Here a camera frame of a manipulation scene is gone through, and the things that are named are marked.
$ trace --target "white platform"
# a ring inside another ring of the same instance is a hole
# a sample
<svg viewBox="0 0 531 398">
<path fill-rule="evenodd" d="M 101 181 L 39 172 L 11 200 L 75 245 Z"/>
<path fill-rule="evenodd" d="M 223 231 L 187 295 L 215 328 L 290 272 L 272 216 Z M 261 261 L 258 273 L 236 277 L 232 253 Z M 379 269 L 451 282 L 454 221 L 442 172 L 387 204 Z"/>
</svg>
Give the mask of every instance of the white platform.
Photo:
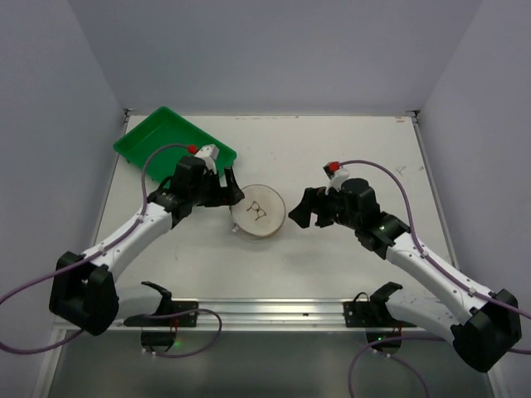
<svg viewBox="0 0 531 398">
<path fill-rule="evenodd" d="M 133 116 L 128 131 L 144 117 Z M 449 259 L 441 223 L 412 122 L 393 117 L 194 116 L 187 119 L 234 148 L 240 187 L 262 183 L 284 198 L 288 211 L 306 187 L 328 179 L 331 160 L 369 159 L 403 181 L 421 238 Z M 369 180 L 384 211 L 406 221 L 400 192 L 384 174 L 351 166 Z M 105 238 L 139 208 L 140 171 L 120 158 L 100 225 Z M 149 181 L 148 192 L 156 188 Z M 380 260 L 341 227 L 301 230 L 291 220 L 279 235 L 251 243 L 231 233 L 228 209 L 196 208 L 173 231 L 155 241 L 122 274 L 119 287 L 144 280 L 161 284 L 174 297 L 195 299 L 341 299 L 371 293 L 388 281 L 422 289 L 400 269 Z"/>
</svg>

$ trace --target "plastic tray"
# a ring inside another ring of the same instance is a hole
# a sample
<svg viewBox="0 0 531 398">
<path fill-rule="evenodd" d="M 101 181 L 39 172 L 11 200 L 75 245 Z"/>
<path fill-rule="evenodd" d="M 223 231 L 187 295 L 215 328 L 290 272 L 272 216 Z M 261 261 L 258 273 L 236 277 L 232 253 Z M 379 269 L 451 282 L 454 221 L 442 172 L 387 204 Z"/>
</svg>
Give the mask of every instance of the plastic tray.
<svg viewBox="0 0 531 398">
<path fill-rule="evenodd" d="M 219 175 L 230 167 L 236 152 L 205 133 L 165 106 L 155 110 L 142 123 L 114 143 L 114 150 L 135 166 L 142 168 L 155 150 L 169 143 L 195 144 L 198 148 L 211 143 L 219 148 L 216 167 Z M 157 155 L 149 164 L 147 174 L 156 182 L 175 172 L 177 161 L 189 155 L 185 148 L 169 148 Z"/>
</svg>

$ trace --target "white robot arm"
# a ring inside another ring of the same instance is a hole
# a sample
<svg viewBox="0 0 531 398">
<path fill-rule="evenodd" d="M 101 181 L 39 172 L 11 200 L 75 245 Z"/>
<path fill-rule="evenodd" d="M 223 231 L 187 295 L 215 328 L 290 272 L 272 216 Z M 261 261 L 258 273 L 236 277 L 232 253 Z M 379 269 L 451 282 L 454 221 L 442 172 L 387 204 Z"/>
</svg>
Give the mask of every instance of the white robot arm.
<svg viewBox="0 0 531 398">
<path fill-rule="evenodd" d="M 182 157 L 173 176 L 149 194 L 141 210 L 118 230 L 80 255 L 65 253 L 57 270 L 91 260 L 54 278 L 50 310 L 95 336 L 115 319 L 178 312 L 171 293 L 156 284 L 143 282 L 119 291 L 114 284 L 146 247 L 189 216 L 194 206 L 233 206 L 243 199 L 230 167 L 225 169 L 227 186 L 220 186 L 217 153 L 216 146 L 207 145 L 194 156 Z"/>
<path fill-rule="evenodd" d="M 399 284 L 389 283 L 371 295 L 363 313 L 358 315 L 380 322 L 413 323 L 450 342 L 477 371 L 488 371 L 522 337 L 519 315 L 473 293 L 518 307 L 516 298 L 505 289 L 495 294 L 478 284 L 421 241 L 417 242 L 418 247 L 409 226 L 380 210 L 376 194 L 367 181 L 349 178 L 348 171 L 338 163 L 329 163 L 324 170 L 329 185 L 306 188 L 290 219 L 307 228 L 314 213 L 315 225 L 321 228 L 332 224 L 347 226 L 355 231 L 364 248 L 408 272 L 435 296 L 420 297 Z M 430 264 L 428 257 L 441 269 Z M 455 280 L 449 279 L 445 272 Z"/>
</svg>

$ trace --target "purple cable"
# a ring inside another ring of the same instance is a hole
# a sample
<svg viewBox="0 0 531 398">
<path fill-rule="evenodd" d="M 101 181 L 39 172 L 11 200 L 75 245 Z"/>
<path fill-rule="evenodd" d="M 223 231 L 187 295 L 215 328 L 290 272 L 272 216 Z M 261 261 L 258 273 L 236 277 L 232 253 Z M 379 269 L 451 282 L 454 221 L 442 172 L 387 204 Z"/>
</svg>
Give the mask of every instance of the purple cable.
<svg viewBox="0 0 531 398">
<path fill-rule="evenodd" d="M 191 356 L 194 356 L 194 355 L 200 354 L 201 352 L 206 351 L 208 348 L 213 346 L 214 343 L 217 341 L 217 339 L 220 337 L 220 335 L 222 334 L 222 327 L 223 327 L 222 318 L 219 316 L 218 313 L 215 313 L 211 309 L 197 308 L 197 309 L 189 309 L 188 311 L 182 311 L 181 313 L 170 313 L 169 315 L 145 315 L 145 317 L 148 319 L 170 319 L 170 318 L 181 317 L 183 315 L 188 315 L 189 313 L 210 313 L 211 315 L 217 318 L 217 323 L 219 326 L 212 340 L 195 351 L 186 352 L 184 354 L 166 354 L 164 352 L 155 352 L 155 355 L 157 357 L 171 358 L 171 359 L 191 357 Z"/>
<path fill-rule="evenodd" d="M 350 394 L 351 398 L 354 398 L 354 388 L 353 388 L 353 385 L 352 385 L 352 373 L 353 373 L 354 366 L 356 365 L 356 362 L 362 356 L 362 354 L 367 349 L 369 349 L 370 347 L 377 346 L 378 344 L 385 343 L 385 342 L 399 342 L 401 340 L 423 340 L 423 341 L 428 341 L 428 342 L 439 342 L 441 339 L 438 338 L 438 337 L 400 336 L 400 337 L 384 338 L 383 340 L 377 340 L 375 342 L 370 342 L 370 343 L 366 344 L 365 346 L 363 346 L 363 348 L 361 350 L 359 350 L 356 353 L 356 355 L 354 356 L 354 358 L 350 362 L 350 365 L 348 365 L 348 378 L 347 378 L 347 380 L 348 380 L 348 393 Z M 393 359 L 396 362 L 401 363 L 403 366 L 407 367 L 410 371 L 415 373 L 415 375 L 421 381 L 422 387 L 424 387 L 424 392 L 426 394 L 426 397 L 427 398 L 431 397 L 426 381 L 424 380 L 422 375 L 413 366 L 411 366 L 409 364 L 409 362 L 406 362 L 403 359 L 395 357 L 395 356 L 391 356 L 390 358 Z"/>
<path fill-rule="evenodd" d="M 409 221 L 409 226 L 411 227 L 411 230 L 412 230 L 411 235 L 412 235 L 413 242 L 415 242 L 415 245 L 417 245 L 417 249 L 421 248 L 421 242 L 418 240 L 417 231 L 415 229 L 415 224 L 413 222 L 412 207 L 411 207 L 411 204 L 409 203 L 409 198 L 407 197 L 406 190 L 404 189 L 404 186 L 398 180 L 398 178 L 392 172 L 387 170 L 384 166 L 378 163 L 375 163 L 375 162 L 369 162 L 368 160 L 348 160 L 347 162 L 341 162 L 339 165 L 346 166 L 348 164 L 366 164 L 368 166 L 375 167 L 385 172 L 398 185 L 398 188 L 400 189 L 400 192 L 402 193 L 402 197 L 404 198 L 404 203 L 406 205 L 407 219 Z M 431 265 L 435 267 L 435 269 L 437 269 L 441 274 L 445 275 L 453 284 L 459 286 L 461 289 L 466 290 L 467 292 L 470 290 L 470 288 L 466 284 L 462 283 L 460 280 L 458 280 L 452 274 L 446 271 L 441 265 L 439 265 L 439 263 L 437 263 L 429 255 L 425 255 L 425 258 Z M 501 301 L 496 300 L 495 298 L 492 298 L 490 296 L 487 296 L 485 294 L 481 294 L 478 292 L 474 292 L 473 295 L 476 297 L 479 297 L 480 299 L 488 301 L 489 303 L 499 305 L 500 307 L 508 309 L 509 311 L 518 313 L 519 315 L 522 315 L 523 317 L 527 319 L 531 319 L 531 313 L 528 313 L 527 311 L 524 311 L 523 309 L 513 307 L 512 305 L 509 305 L 506 303 L 502 303 Z"/>
<path fill-rule="evenodd" d="M 146 193 L 146 172 L 148 170 L 149 164 L 151 163 L 153 158 L 156 155 L 158 155 L 159 153 L 161 153 L 163 150 L 168 149 L 168 148 L 176 148 L 176 147 L 188 148 L 188 146 L 183 144 L 183 143 L 170 143 L 169 145 L 165 145 L 165 146 L 157 149 L 155 152 L 153 152 L 149 156 L 148 160 L 146 160 L 146 163 L 144 164 L 144 167 L 142 167 L 142 175 L 141 175 L 141 178 L 140 178 L 140 182 L 141 182 L 141 185 L 142 185 L 142 209 L 140 211 L 140 215 L 141 216 L 143 216 L 145 214 L 146 208 L 148 207 L 148 196 L 147 196 L 147 193 Z M 131 227 L 129 227 L 127 229 L 126 232 L 124 232 L 121 236 L 119 236 L 118 238 L 116 238 L 115 240 L 110 242 L 104 248 L 104 250 L 107 251 L 107 250 L 112 249 L 113 247 L 115 247 L 122 240 L 124 240 L 129 235 L 131 235 L 131 232 L 133 232 L 134 229 L 139 224 L 140 224 L 140 220 L 139 219 L 135 220 L 134 223 L 131 225 Z M 45 275 L 41 276 L 40 278 L 37 278 L 37 279 L 34 279 L 34 280 L 30 280 L 29 282 L 26 282 L 25 284 L 22 284 L 22 285 L 18 286 L 17 288 L 13 289 L 10 292 L 7 292 L 2 297 L 0 297 L 0 305 L 4 304 L 7 300 L 9 300 L 15 294 L 19 294 L 23 290 L 31 288 L 32 286 L 35 286 L 36 284 L 44 282 L 45 280 L 54 278 L 56 276 L 65 274 L 67 272 L 70 272 L 73 269 L 75 269 L 75 268 L 77 268 L 77 267 L 79 267 L 79 266 L 81 266 L 83 264 L 86 264 L 86 263 L 92 261 L 93 259 L 96 259 L 97 257 L 100 256 L 100 254 L 101 254 L 100 252 L 96 252 L 93 255 L 89 255 L 89 256 L 85 257 L 83 260 L 80 260 L 80 261 L 78 261 L 78 262 L 76 262 L 76 263 L 74 263 L 72 265 L 68 265 L 65 268 L 61 268 L 58 271 L 50 272 L 49 274 L 45 274 Z M 10 352 L 11 354 L 17 354 L 17 355 L 39 354 L 39 353 L 42 353 L 42 352 L 53 350 L 54 348 L 57 348 L 57 347 L 59 347 L 59 346 L 61 346 L 63 344 L 67 344 L 68 342 L 71 342 L 72 340 L 74 340 L 76 337 L 80 336 L 82 333 L 83 333 L 83 331 L 79 330 L 79 331 L 73 333 L 71 336 L 65 338 L 64 340 L 61 340 L 60 342 L 56 342 L 54 344 L 51 344 L 50 346 L 41 347 L 41 348 L 33 348 L 33 349 L 20 349 L 20 348 L 15 348 L 15 347 L 9 347 L 8 345 L 4 344 L 3 342 L 0 342 L 0 350 L 5 351 L 5 352 Z"/>
</svg>

